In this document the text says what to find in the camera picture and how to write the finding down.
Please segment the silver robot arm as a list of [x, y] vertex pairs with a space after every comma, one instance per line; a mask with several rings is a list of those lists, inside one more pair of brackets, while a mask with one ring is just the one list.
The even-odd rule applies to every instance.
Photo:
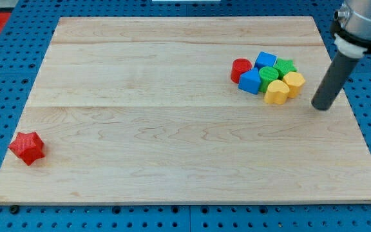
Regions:
[[352, 59], [371, 54], [371, 0], [344, 0], [333, 19], [330, 32], [339, 52]]

